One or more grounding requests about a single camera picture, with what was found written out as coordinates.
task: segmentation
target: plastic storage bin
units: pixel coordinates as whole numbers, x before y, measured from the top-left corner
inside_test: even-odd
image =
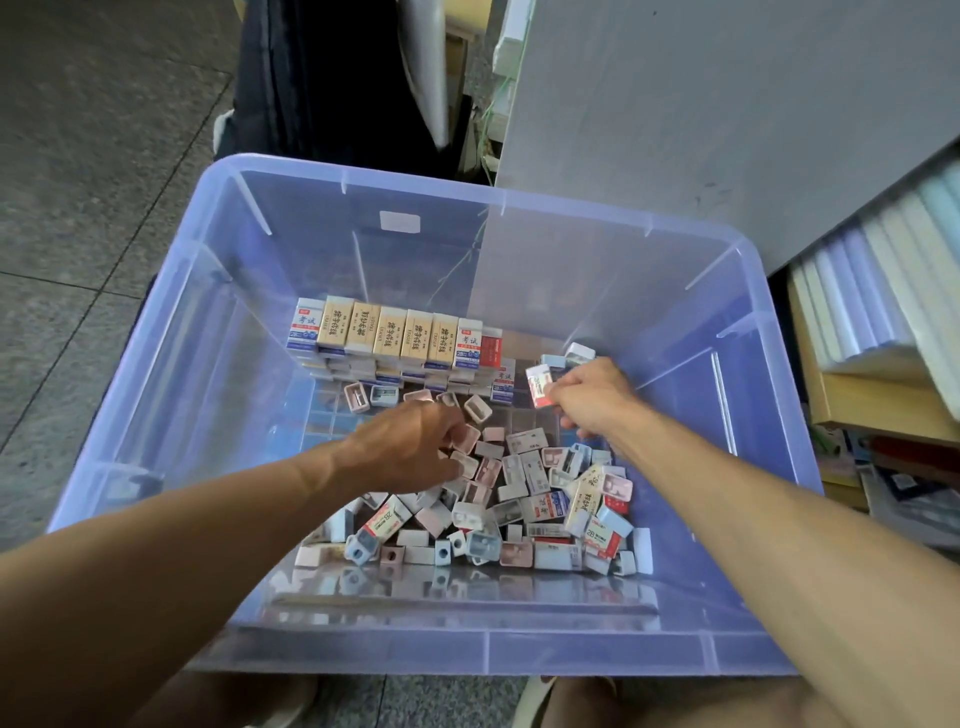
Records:
[[[609,352],[661,410],[821,490],[763,270],[736,231],[238,156],[201,178],[50,528],[298,451],[311,401],[325,394],[284,343],[297,298],[327,293],[469,315]],[[383,598],[366,589],[278,614],[269,597],[289,578],[281,565],[194,664],[792,672],[684,523],[638,473],[630,476],[632,521],[650,528],[652,576],[461,568],[444,577],[462,582],[456,593]],[[357,576],[375,586],[372,569]]]

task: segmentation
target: person's right hand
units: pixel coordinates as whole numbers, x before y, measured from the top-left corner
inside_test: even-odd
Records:
[[[567,372],[544,393],[562,410],[561,427],[577,427],[577,437],[607,437],[617,415],[633,402],[630,382],[606,356]]]

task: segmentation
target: black fabric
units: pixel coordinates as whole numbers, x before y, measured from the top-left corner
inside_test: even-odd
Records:
[[[251,0],[217,157],[259,152],[449,177],[407,84],[396,0]]]

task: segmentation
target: floor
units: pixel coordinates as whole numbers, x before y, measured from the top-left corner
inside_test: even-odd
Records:
[[[230,0],[0,0],[0,550],[42,533],[211,162]],[[492,38],[470,60],[491,88]],[[523,679],[355,676],[304,725],[501,726]]]

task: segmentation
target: wooden shelf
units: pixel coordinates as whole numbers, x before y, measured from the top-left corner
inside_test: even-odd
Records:
[[[960,423],[950,416],[932,383],[903,384],[821,372],[793,281],[787,288],[813,425],[854,427],[954,447],[960,444]]]

